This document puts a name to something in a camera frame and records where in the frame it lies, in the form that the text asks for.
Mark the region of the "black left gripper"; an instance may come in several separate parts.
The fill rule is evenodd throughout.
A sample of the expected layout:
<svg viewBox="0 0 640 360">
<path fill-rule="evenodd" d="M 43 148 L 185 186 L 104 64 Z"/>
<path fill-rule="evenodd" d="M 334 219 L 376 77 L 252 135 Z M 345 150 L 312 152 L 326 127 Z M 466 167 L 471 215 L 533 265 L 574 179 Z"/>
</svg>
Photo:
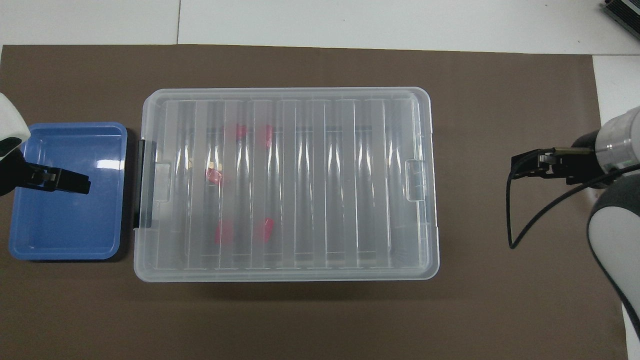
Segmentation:
<svg viewBox="0 0 640 360">
<path fill-rule="evenodd" d="M 0 162 L 0 196 L 13 192 L 16 187 L 87 195 L 91 181 L 82 173 L 26 162 L 22 151 L 14 149 Z"/>
</svg>

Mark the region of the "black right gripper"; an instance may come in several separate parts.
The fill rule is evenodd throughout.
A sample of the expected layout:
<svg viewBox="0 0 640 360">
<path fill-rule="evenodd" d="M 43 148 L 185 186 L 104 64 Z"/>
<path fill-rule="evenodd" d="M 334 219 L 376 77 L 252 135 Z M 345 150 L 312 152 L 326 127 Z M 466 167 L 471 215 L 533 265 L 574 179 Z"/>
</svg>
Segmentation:
<svg viewBox="0 0 640 360">
<path fill-rule="evenodd" d="M 598 134 L 592 131 L 580 136 L 569 147 L 541 148 L 512 156 L 510 179 L 563 178 L 567 185 L 578 185 L 603 176 L 605 171 L 595 153 Z"/>
</svg>

